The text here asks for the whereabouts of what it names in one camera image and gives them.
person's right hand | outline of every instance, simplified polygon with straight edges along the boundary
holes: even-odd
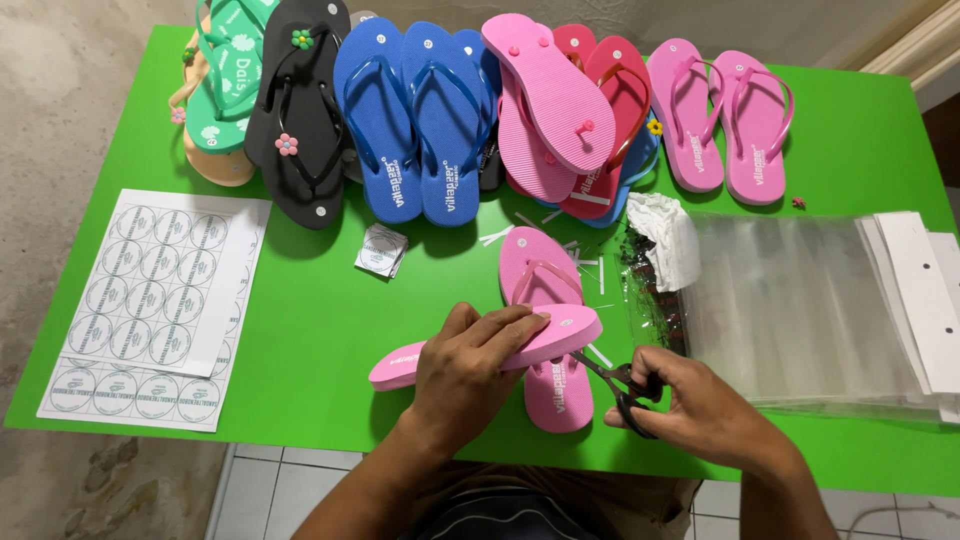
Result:
[[[670,410],[630,411],[641,426],[667,443],[711,463],[756,474],[800,455],[782,431],[703,362],[660,347],[637,347],[631,377],[646,385],[651,373],[670,385]],[[627,427],[616,407],[603,420],[614,428]]]

yellow flower charm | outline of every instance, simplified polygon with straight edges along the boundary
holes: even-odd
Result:
[[[647,122],[647,129],[650,130],[650,133],[653,135],[663,135],[663,124],[657,121],[656,118]]]

black flip flop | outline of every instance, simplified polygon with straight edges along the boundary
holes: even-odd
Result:
[[[507,167],[500,158],[500,148],[497,146],[496,134],[500,128],[500,120],[493,122],[487,144],[480,155],[480,192],[491,193],[507,181]]]
[[[264,71],[244,149],[283,213],[323,229],[343,203],[346,128],[333,64],[349,32],[340,0],[285,0],[264,33]]]

sticker sheet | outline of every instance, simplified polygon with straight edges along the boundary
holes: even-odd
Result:
[[[210,377],[190,377],[162,369],[98,362],[61,356],[36,416],[62,420],[106,422],[216,431],[240,340],[253,270],[270,213],[270,202],[259,201],[259,224],[246,253],[233,312]]]
[[[60,355],[210,376],[256,212],[254,199],[124,189]]]

black strap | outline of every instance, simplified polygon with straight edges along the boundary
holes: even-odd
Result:
[[[340,36],[337,34],[333,27],[328,23],[321,21],[317,23],[313,28],[309,30],[310,36],[319,36],[319,43],[317,43],[316,52],[319,53],[323,50],[326,38],[328,36],[333,36],[334,46],[337,47],[337,50],[340,50],[340,45],[343,41],[340,39]],[[273,75],[271,75],[270,87],[267,92],[267,101],[264,104],[264,110],[266,112],[272,112],[274,108],[274,96],[276,95],[276,84],[277,84],[277,72],[280,67],[283,65],[291,55],[300,51],[299,47],[292,47],[286,55],[283,56],[280,61],[276,63],[276,70]],[[332,194],[340,184],[341,178],[330,179],[331,182],[327,182],[327,177],[330,172],[336,167],[337,162],[340,160],[340,154],[343,150],[344,142],[344,117],[340,114],[340,109],[337,107],[336,99],[333,96],[331,90],[331,84],[327,81],[318,81],[318,87],[320,89],[320,95],[324,99],[324,106],[326,107],[326,113],[330,116],[330,121],[333,123],[333,131],[337,134],[337,144],[333,149],[333,152],[330,154],[330,158],[326,161],[324,169],[320,174],[314,176],[311,175],[306,170],[306,165],[303,164],[303,160],[300,159],[300,156],[297,155],[288,155],[287,158],[297,167],[297,171],[300,172],[300,177],[310,188],[310,191],[316,197],[324,197]],[[287,116],[287,110],[290,106],[290,96],[293,92],[293,84],[290,80],[290,77],[283,78],[283,97],[280,99],[279,111],[276,115],[276,121],[279,125],[280,132],[286,133],[286,130],[283,128],[283,120]]]

